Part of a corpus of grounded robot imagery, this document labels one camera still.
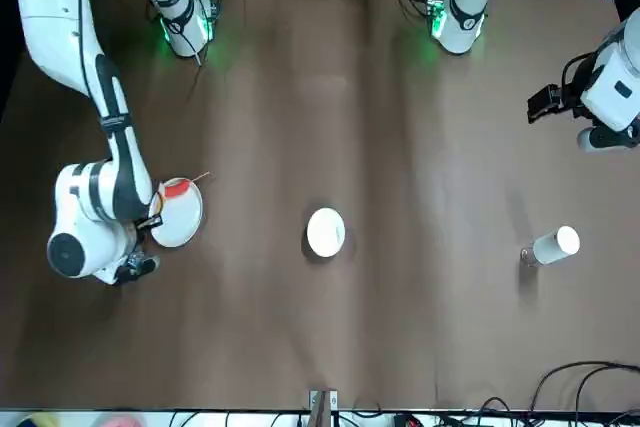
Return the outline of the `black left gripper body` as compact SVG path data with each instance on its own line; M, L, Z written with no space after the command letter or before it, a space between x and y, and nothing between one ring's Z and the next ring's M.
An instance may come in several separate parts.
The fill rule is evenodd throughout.
M570 82L561 81L561 104L564 111L570 111L574 118L584 117L585 108L581 100L585 82L573 78Z

